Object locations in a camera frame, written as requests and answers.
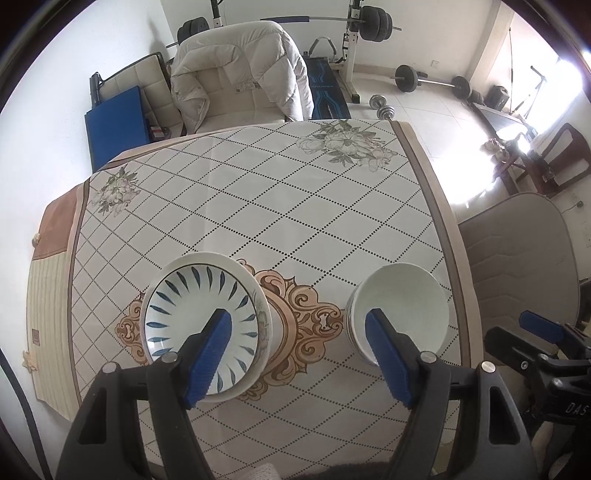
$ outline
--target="white puffer jacket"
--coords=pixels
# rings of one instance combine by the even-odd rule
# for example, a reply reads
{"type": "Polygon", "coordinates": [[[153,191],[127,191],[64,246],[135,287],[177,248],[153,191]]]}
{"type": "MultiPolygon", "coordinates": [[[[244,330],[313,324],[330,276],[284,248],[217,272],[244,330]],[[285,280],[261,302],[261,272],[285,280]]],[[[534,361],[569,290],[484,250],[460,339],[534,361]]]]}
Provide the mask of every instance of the white puffer jacket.
{"type": "Polygon", "coordinates": [[[180,44],[171,84],[189,134],[197,131],[210,103],[195,72],[212,68],[223,68],[236,92],[261,88],[293,121],[312,116],[306,64],[294,41],[275,22],[247,22],[207,30],[180,44]]]}

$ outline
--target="brown wooden chair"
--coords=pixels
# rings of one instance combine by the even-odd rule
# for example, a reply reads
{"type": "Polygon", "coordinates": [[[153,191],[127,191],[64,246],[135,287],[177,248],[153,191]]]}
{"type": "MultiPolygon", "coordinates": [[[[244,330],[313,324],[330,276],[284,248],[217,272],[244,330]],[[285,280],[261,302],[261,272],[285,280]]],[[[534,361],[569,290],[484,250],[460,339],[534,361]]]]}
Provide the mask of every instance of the brown wooden chair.
{"type": "MultiPolygon", "coordinates": [[[[587,162],[587,169],[561,184],[558,184],[554,178],[548,179],[545,183],[544,191],[539,192],[547,195],[548,197],[553,197],[557,193],[566,190],[579,180],[591,174],[591,148],[589,148],[589,144],[587,143],[587,140],[581,134],[581,132],[579,132],[571,124],[564,124],[560,128],[558,133],[556,133],[556,135],[552,139],[552,142],[550,142],[548,147],[546,147],[546,149],[540,155],[541,159],[545,161],[546,157],[550,154],[550,152],[556,146],[560,138],[567,131],[570,133],[572,141],[562,152],[556,155],[550,162],[547,162],[551,172],[553,172],[554,175],[556,175],[564,169],[576,164],[580,160],[585,160],[587,162]]],[[[526,170],[517,178],[517,182],[522,180],[527,174],[528,171],[526,170]]]]}

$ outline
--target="bowl rim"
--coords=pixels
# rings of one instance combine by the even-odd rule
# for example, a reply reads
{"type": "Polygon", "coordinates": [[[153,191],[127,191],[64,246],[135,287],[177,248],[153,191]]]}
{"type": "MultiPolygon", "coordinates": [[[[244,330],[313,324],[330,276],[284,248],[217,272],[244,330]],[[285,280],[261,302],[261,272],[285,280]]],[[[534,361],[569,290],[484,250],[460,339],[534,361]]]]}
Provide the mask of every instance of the bowl rim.
{"type": "Polygon", "coordinates": [[[148,309],[148,303],[150,303],[150,299],[154,295],[156,289],[166,277],[168,277],[171,273],[189,265],[210,265],[212,267],[225,270],[227,273],[232,275],[242,284],[242,287],[246,290],[246,293],[249,296],[257,314],[257,323],[262,321],[266,326],[267,344],[261,345],[260,341],[257,342],[255,358],[251,363],[251,366],[246,370],[244,376],[238,382],[236,382],[235,385],[231,386],[227,390],[224,390],[220,393],[205,395],[205,397],[203,397],[203,399],[200,401],[205,403],[213,403],[230,400],[247,391],[261,376],[265,367],[267,366],[267,362],[269,361],[269,356],[271,354],[270,340],[272,337],[271,309],[269,307],[269,303],[267,302],[267,297],[265,296],[262,287],[256,281],[256,278],[251,275],[251,273],[246,268],[244,268],[242,264],[238,263],[233,258],[217,252],[192,252],[175,258],[162,269],[160,269],[160,272],[155,275],[148,288],[146,288],[142,301],[139,314],[139,336],[142,342],[142,347],[146,353],[148,364],[151,365],[154,360],[152,359],[150,350],[148,349],[145,335],[145,318],[146,311],[148,309]],[[261,314],[263,314],[265,318],[259,320],[259,315],[261,314]]]}
{"type": "MultiPolygon", "coordinates": [[[[431,277],[431,279],[434,282],[434,285],[436,284],[438,288],[436,288],[436,290],[441,292],[441,297],[443,299],[446,298],[445,296],[445,291],[443,289],[443,287],[441,286],[441,284],[439,283],[439,281],[433,276],[433,274],[431,272],[429,272],[428,270],[426,270],[425,268],[421,267],[420,265],[415,265],[412,263],[408,263],[408,262],[395,262],[395,263],[390,263],[388,265],[383,265],[380,268],[378,268],[377,270],[375,270],[374,272],[372,272],[371,274],[369,274],[367,276],[367,278],[365,278],[361,283],[359,283],[359,285],[357,285],[357,287],[355,287],[355,289],[353,290],[353,292],[351,293],[351,297],[349,299],[350,301],[350,308],[346,309],[345,313],[347,314],[347,312],[349,313],[349,315],[346,315],[346,321],[345,321],[345,330],[346,332],[349,334],[349,340],[351,341],[351,344],[353,344],[353,346],[357,349],[357,351],[361,354],[361,356],[367,360],[370,364],[375,365],[375,366],[379,366],[378,365],[378,361],[375,358],[375,355],[373,352],[371,352],[371,357],[364,351],[364,349],[361,347],[361,345],[359,344],[359,338],[357,335],[357,331],[355,329],[355,326],[353,325],[354,319],[355,319],[355,306],[357,303],[357,299],[359,298],[359,296],[361,295],[361,293],[363,292],[363,288],[367,285],[368,280],[373,277],[376,273],[378,273],[381,270],[386,270],[386,269],[391,269],[391,268],[399,268],[399,267],[395,267],[395,265],[398,265],[399,267],[404,266],[411,266],[411,267],[415,267],[418,268],[419,270],[422,270],[423,272],[425,272],[429,277],[431,277]]],[[[445,302],[446,304],[446,311],[447,311],[447,325],[449,325],[449,310],[447,309],[447,302],[445,302]]]]}

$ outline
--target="tile floor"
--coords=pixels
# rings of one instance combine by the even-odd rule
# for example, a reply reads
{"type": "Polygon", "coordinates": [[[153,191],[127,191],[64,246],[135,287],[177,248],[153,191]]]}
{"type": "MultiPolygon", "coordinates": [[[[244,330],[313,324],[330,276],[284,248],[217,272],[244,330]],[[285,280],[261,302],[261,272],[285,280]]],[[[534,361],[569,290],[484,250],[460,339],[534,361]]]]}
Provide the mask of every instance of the tile floor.
{"type": "Polygon", "coordinates": [[[369,98],[379,93],[394,107],[395,120],[413,126],[458,222],[508,197],[500,179],[491,182],[494,163],[482,149],[488,134],[451,89],[421,85],[412,93],[404,93],[393,80],[366,73],[355,73],[353,84],[361,103],[349,104],[352,118],[376,118],[369,98]]]}

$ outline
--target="plate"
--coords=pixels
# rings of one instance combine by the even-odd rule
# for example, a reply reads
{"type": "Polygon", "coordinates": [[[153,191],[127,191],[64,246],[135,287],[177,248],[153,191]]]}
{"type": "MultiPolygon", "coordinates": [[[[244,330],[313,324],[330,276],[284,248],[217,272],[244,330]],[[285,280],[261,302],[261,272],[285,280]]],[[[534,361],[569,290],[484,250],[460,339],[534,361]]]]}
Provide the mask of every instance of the plate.
{"type": "Polygon", "coordinates": [[[152,362],[166,352],[178,352],[188,336],[202,331],[217,308],[232,316],[232,335],[204,401],[224,401],[244,393],[267,364],[271,311],[254,277],[225,255],[184,255],[152,282],[140,316],[142,341],[152,362]]]}
{"type": "Polygon", "coordinates": [[[399,333],[408,335],[419,351],[437,353],[447,334],[449,308],[439,282],[416,265],[386,265],[361,282],[345,308],[345,331],[353,346],[372,365],[374,352],[365,336],[365,316],[382,309],[399,333]]]}

